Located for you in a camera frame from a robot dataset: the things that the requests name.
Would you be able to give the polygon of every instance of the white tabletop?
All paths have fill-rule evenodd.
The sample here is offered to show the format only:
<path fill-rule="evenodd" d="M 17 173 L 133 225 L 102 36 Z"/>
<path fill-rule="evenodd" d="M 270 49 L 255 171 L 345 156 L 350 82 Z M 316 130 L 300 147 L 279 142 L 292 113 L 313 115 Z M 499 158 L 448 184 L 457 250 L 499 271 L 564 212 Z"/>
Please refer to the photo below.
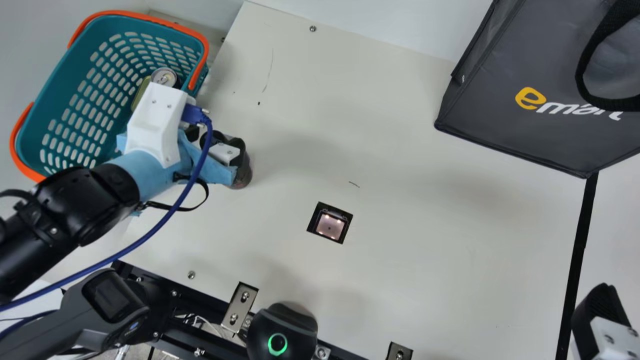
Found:
<path fill-rule="evenodd" d="M 322 340 L 369 359 L 390 341 L 415 359 L 553 358 L 584 181 L 436 131 L 453 67 L 246 3 L 198 103 L 245 139 L 253 182 L 212 186 L 124 261 L 225 300 L 251 284 L 254 311 L 299 302 Z M 306 232 L 319 201 L 353 214 L 343 245 Z"/>

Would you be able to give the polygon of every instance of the black metal frame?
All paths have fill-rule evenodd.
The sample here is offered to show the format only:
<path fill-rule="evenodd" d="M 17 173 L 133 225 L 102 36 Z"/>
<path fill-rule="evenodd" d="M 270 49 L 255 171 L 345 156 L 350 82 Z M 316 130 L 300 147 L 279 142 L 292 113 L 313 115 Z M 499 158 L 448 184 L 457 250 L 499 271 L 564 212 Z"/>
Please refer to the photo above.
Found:
<path fill-rule="evenodd" d="M 125 280 L 140 278 L 142 281 L 153 281 L 168 293 L 175 291 L 172 310 L 158 329 L 156 340 L 148 344 L 158 350 L 166 351 L 184 360 L 248 360 L 246 349 L 241 345 L 215 336 L 190 324 L 176 319 L 176 312 L 194 313 L 206 318 L 211 323 L 221 323 L 228 308 L 228 302 L 210 297 L 204 293 L 188 288 L 177 282 L 145 271 L 123 261 L 115 261 L 111 267 Z M 331 349 L 329 360 L 366 360 L 351 352 L 318 340 L 318 345 Z M 196 349 L 204 350 L 200 356 L 195 355 Z"/>

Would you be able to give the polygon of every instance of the basket hole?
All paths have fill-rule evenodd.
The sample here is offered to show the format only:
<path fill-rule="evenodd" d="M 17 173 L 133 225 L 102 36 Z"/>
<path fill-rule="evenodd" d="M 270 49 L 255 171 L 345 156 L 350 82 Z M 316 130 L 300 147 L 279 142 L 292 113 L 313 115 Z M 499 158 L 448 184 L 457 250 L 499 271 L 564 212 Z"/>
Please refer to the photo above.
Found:
<path fill-rule="evenodd" d="M 91 90 L 93 90 L 93 86 L 89 85 L 86 87 L 86 89 L 84 90 L 84 97 L 88 97 L 89 94 L 91 94 Z"/>
<path fill-rule="evenodd" d="M 76 104 L 76 110 L 80 111 L 80 109 L 82 108 L 82 105 L 84 105 L 84 99 L 78 100 L 78 102 Z"/>

